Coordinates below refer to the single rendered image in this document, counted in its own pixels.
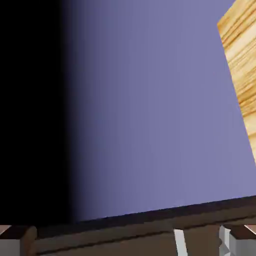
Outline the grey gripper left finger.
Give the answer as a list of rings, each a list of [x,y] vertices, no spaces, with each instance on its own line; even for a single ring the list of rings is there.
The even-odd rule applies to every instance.
[[[0,225],[0,256],[36,256],[35,226]]]

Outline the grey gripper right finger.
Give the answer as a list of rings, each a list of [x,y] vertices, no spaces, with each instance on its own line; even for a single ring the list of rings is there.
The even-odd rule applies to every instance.
[[[219,256],[256,256],[256,224],[222,225]]]

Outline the light wood cabinet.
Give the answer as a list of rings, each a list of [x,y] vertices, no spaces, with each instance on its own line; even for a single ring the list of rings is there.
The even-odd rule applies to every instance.
[[[256,0],[235,0],[217,28],[256,164]]]

